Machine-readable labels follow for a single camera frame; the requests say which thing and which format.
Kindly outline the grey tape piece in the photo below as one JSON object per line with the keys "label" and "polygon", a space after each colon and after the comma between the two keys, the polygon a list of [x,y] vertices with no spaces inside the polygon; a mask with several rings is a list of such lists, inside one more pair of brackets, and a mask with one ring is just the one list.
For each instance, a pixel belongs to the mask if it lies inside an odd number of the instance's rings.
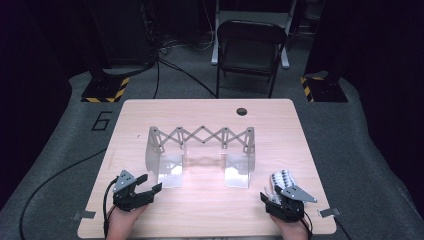
{"label": "grey tape piece", "polygon": [[73,220],[93,219],[96,213],[93,211],[78,211],[72,216]]}
{"label": "grey tape piece", "polygon": [[335,216],[341,214],[341,210],[339,208],[337,208],[337,207],[335,207],[335,208],[328,208],[328,209],[324,209],[324,210],[319,210],[318,211],[318,214],[322,218],[335,217]]}

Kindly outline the black stand base striped edge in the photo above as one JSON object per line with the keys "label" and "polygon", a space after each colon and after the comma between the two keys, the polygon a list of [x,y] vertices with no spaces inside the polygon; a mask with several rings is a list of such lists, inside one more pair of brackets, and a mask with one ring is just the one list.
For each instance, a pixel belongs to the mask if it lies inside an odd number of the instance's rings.
{"label": "black stand base striped edge", "polygon": [[81,95],[82,102],[118,102],[129,82],[125,74],[109,74],[102,69],[90,70],[91,80]]}
{"label": "black stand base striped edge", "polygon": [[309,102],[337,102],[348,101],[340,84],[328,79],[324,74],[306,74],[300,78],[304,93]]}

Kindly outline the person's right hand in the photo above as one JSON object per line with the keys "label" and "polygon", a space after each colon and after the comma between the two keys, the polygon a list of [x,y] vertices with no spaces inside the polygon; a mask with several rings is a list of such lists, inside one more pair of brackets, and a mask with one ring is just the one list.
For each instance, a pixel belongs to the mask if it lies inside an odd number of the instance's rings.
{"label": "person's right hand", "polygon": [[274,216],[270,218],[280,229],[283,240],[308,240],[307,229],[300,221],[287,223]]}

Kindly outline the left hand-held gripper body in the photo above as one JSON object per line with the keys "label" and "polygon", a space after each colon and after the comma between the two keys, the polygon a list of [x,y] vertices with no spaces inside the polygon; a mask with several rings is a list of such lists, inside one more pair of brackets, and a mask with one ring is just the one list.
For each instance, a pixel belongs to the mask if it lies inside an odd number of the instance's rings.
{"label": "left hand-held gripper body", "polygon": [[137,178],[126,170],[118,175],[113,189],[113,204],[119,209],[132,211],[154,201],[154,195],[135,192]]}

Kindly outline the white black patterned cloth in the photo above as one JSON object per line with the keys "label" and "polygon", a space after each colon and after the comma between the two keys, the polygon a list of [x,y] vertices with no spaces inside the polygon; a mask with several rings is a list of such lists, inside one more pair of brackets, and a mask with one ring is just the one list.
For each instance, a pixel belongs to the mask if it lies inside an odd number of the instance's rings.
{"label": "white black patterned cloth", "polygon": [[278,195],[278,191],[275,189],[275,187],[278,186],[282,190],[284,190],[296,184],[295,180],[292,177],[291,172],[287,169],[274,172],[270,176],[270,183],[271,183],[272,192],[269,192],[268,190],[266,190],[266,195],[268,196],[271,202],[276,204],[281,203],[281,197]]}

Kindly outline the black folding chair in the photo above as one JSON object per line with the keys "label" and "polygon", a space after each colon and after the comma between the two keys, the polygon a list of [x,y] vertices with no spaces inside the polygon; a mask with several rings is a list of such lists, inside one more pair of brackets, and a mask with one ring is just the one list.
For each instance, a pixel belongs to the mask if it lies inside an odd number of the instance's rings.
{"label": "black folding chair", "polygon": [[273,23],[227,20],[217,29],[216,97],[221,89],[272,97],[288,36]]}

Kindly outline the person's left hand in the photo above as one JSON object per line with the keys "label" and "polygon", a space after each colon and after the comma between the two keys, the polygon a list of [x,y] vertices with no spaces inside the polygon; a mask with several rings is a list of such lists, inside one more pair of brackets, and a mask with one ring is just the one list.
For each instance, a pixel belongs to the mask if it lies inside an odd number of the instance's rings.
{"label": "person's left hand", "polygon": [[126,240],[132,232],[134,224],[147,208],[148,206],[145,205],[130,212],[123,211],[117,207],[111,208],[106,240]]}

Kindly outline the expandable metal book rack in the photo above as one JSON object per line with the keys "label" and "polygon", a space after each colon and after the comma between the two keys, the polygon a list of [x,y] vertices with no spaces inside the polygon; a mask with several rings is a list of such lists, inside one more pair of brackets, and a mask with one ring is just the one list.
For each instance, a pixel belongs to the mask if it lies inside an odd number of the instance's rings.
{"label": "expandable metal book rack", "polygon": [[200,126],[192,131],[176,127],[165,132],[150,127],[145,165],[165,188],[181,187],[184,170],[197,165],[198,159],[208,163],[218,159],[226,187],[248,188],[255,170],[255,129],[237,132],[229,127],[211,130]]}

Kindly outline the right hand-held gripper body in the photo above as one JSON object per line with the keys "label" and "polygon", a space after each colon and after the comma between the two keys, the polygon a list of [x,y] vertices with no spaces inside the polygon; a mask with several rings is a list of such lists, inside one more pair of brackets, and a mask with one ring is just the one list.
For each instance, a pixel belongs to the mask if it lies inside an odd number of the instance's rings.
{"label": "right hand-held gripper body", "polygon": [[317,202],[315,197],[296,185],[284,189],[282,195],[279,196],[281,203],[276,204],[269,200],[265,204],[265,211],[287,223],[297,222],[304,217],[305,202]]}

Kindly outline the dark cabinet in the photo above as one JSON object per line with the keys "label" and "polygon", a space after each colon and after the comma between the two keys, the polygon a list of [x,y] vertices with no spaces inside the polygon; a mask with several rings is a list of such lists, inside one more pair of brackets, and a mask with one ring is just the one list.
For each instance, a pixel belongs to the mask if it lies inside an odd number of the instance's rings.
{"label": "dark cabinet", "polygon": [[88,0],[88,5],[110,65],[148,66],[154,63],[142,0]]}

